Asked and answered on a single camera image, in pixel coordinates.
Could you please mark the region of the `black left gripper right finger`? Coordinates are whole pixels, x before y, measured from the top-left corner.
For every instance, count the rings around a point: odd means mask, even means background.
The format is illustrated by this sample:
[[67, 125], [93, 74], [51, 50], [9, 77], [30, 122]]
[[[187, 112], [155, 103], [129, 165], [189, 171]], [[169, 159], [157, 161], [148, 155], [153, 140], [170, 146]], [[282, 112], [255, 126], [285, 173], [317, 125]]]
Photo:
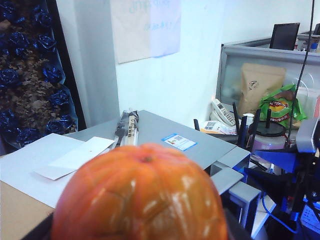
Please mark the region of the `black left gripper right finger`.
[[229, 240], [250, 240], [249, 233], [242, 227], [233, 214], [224, 208], [224, 215], [227, 224], [227, 235]]

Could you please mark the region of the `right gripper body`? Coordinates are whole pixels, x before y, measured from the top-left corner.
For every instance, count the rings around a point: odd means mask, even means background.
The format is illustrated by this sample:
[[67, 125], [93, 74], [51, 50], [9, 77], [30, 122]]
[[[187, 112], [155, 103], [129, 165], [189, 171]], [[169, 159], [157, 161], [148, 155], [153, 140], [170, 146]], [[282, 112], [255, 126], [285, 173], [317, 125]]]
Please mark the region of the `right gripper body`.
[[320, 218], [320, 157], [316, 153], [298, 153], [295, 168], [287, 173], [281, 210], [290, 220], [298, 220], [308, 206]]

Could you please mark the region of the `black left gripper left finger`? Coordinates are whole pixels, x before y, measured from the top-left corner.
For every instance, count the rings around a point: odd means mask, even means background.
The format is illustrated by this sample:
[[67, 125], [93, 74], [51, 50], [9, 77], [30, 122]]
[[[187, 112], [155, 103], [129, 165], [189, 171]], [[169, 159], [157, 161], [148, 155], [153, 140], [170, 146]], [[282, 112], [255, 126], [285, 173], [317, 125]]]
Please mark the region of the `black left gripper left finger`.
[[23, 240], [50, 240], [51, 228], [53, 223], [53, 214], [50, 214], [42, 220], [36, 227], [28, 232]]

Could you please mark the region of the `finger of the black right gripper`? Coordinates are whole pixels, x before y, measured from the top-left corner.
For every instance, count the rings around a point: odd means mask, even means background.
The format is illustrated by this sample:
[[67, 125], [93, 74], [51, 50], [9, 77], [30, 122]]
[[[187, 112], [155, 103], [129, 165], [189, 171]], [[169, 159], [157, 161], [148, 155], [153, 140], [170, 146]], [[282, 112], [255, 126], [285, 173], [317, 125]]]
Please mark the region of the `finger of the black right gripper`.
[[267, 172], [246, 172], [272, 200], [283, 200], [294, 196], [294, 175], [285, 173], [275, 175]]
[[293, 173], [297, 166], [297, 154], [288, 149], [258, 149], [253, 153], [288, 173]]

